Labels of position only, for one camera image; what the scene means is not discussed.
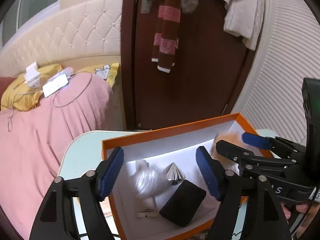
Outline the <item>person right hand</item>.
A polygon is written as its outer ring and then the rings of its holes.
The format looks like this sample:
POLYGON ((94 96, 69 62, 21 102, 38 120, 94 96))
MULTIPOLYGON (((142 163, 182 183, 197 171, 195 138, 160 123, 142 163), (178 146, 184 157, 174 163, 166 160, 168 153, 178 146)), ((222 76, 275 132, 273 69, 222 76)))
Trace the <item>person right hand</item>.
MULTIPOLYGON (((297 212, 299 212, 299 213, 306 213, 307 212, 308 213, 306 215, 306 218, 304 219, 304 221, 300 225, 301 229, 306 229, 309 226, 309 224, 312 222, 312 220, 314 219, 316 213, 319 210, 319 203, 312 202, 310 210, 307 211, 308 206, 310 205, 310 203, 311 202, 307 202, 307 203, 303 203, 303 204, 300 204, 300 205, 296 206, 297 212)), ((282 210, 284 212, 285 218, 287 219, 287 222, 289 223, 289 219, 291 217, 291 211, 286 208, 284 203, 281 203, 281 207, 282 207, 282 210)))

